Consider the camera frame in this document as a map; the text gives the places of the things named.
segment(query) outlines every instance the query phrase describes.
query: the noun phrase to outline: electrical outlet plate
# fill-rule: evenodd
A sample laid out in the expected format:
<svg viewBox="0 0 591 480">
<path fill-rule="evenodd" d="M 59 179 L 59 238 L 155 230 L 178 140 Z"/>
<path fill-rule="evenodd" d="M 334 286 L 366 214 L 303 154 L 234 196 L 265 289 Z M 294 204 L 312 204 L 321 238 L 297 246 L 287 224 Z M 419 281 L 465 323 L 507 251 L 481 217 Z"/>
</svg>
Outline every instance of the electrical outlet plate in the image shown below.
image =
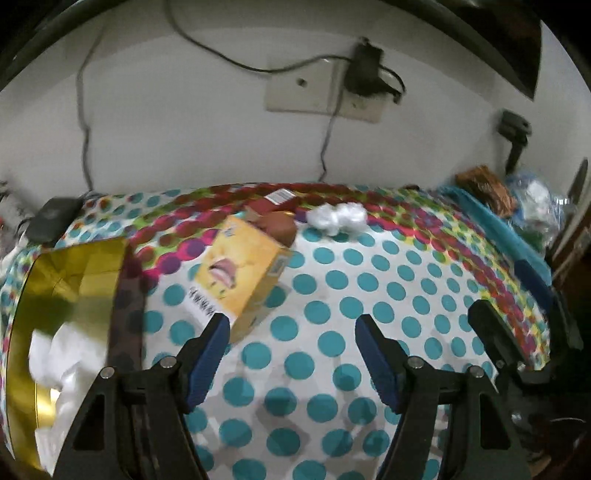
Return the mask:
<svg viewBox="0 0 591 480">
<path fill-rule="evenodd" d="M 273 60 L 269 66 L 279 68 L 290 63 L 293 60 Z M 266 110 L 331 115 L 347 65 L 344 60 L 319 60 L 292 72 L 270 75 L 265 89 Z M 388 98 L 364 98 L 345 90 L 338 116 L 376 124 Z"/>
<path fill-rule="evenodd" d="M 270 68 L 293 63 L 273 60 Z M 330 113 L 336 62 L 319 60 L 292 72 L 269 75 L 265 90 L 265 108 L 271 112 Z"/>
</svg>

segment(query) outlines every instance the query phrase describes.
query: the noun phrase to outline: black wall plug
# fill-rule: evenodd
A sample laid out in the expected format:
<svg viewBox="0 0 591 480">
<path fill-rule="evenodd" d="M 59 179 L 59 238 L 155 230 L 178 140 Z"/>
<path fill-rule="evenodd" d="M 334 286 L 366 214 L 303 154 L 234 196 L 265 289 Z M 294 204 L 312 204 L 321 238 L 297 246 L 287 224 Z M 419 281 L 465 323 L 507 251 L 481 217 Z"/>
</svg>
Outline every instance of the black wall plug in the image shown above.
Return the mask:
<svg viewBox="0 0 591 480">
<path fill-rule="evenodd" d="M 362 97 L 371 97 L 379 93 L 390 93 L 394 103 L 399 104 L 402 93 L 383 81 L 379 76 L 380 63 L 384 51 L 374 47 L 367 38 L 362 38 L 355 46 L 353 59 L 345 72 L 343 84 L 348 92 Z"/>
</svg>

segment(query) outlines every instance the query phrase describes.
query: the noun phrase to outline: crumpled plastic bag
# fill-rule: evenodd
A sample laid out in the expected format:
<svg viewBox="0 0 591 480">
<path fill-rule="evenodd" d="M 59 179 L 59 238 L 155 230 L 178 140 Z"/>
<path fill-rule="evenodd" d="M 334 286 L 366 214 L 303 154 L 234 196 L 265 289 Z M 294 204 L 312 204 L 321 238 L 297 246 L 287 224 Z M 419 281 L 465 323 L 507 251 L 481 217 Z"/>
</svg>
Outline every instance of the crumpled plastic bag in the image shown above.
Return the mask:
<svg viewBox="0 0 591 480">
<path fill-rule="evenodd" d="M 368 213 L 360 203 L 328 203 L 306 213 L 308 225 L 317 228 L 328 236 L 337 236 L 341 231 L 362 231 L 367 227 Z"/>
</svg>

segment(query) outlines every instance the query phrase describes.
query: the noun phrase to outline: polka dot bedsheet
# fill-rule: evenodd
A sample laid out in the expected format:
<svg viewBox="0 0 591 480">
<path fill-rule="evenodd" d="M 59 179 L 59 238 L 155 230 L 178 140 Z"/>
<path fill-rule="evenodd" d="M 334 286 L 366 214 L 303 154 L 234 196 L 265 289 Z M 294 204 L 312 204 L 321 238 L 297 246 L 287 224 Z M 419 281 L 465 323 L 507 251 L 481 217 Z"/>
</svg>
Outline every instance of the polka dot bedsheet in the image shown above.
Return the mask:
<svg viewBox="0 0 591 480">
<path fill-rule="evenodd" d="M 56 247 L 130 239 L 144 266 L 149 368 L 195 335 L 181 303 L 216 226 L 279 187 L 301 197 L 293 257 L 254 331 L 228 346 L 206 401 L 186 417 L 213 480 L 375 477 L 399 417 L 379 401 L 355 345 L 362 313 L 436 368 L 474 364 L 491 377 L 494 367 L 466 315 L 476 299 L 488 299 L 536 367 L 548 360 L 545 320 L 510 263 L 454 204 L 426 192 L 254 184 L 109 196 L 87 202 Z M 368 209 L 365 232 L 328 238 L 306 225 L 307 209 L 342 201 Z M 36 255 L 37 248 L 23 252 L 0 291 L 2 373 L 15 305 Z M 0 401 L 4 412 L 3 393 Z M 439 471 L 446 423 L 441 407 L 425 479 Z"/>
</svg>

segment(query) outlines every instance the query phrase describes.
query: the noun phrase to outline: blue towel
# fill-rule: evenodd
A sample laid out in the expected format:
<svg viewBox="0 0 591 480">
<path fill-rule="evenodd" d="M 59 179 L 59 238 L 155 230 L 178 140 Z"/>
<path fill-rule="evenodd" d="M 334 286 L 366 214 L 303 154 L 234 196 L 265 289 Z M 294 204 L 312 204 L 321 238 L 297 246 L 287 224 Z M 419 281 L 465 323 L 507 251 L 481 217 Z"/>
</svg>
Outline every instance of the blue towel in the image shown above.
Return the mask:
<svg viewBox="0 0 591 480">
<path fill-rule="evenodd" d="M 441 187 L 439 193 L 456 202 L 462 211 L 485 231 L 486 237 L 513 262 L 525 260 L 546 285 L 552 285 L 552 273 L 548 264 L 504 220 L 497 217 L 467 191 L 458 187 Z"/>
</svg>

